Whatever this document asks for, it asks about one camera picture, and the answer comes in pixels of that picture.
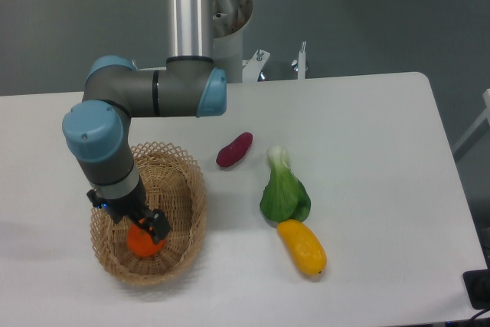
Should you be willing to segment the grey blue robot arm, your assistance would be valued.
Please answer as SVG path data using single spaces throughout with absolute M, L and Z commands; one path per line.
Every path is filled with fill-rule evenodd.
M 227 76 L 213 59 L 212 0 L 168 0 L 170 55 L 164 70 L 138 70 L 117 56 L 98 59 L 83 100 L 64 117 L 62 130 L 91 189 L 95 208 L 114 222 L 130 219 L 154 243 L 171 226 L 150 209 L 128 144 L 135 117 L 219 116 L 227 108 Z

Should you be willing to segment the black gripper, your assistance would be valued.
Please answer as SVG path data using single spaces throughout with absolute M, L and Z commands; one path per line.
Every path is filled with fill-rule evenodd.
M 94 189 L 87 192 L 92 206 L 104 210 L 118 224 L 124 217 L 130 219 L 150 237 L 153 244 L 159 244 L 170 233 L 172 226 L 164 211 L 149 209 L 145 202 L 145 187 L 139 179 L 135 187 L 117 198 L 103 198 Z

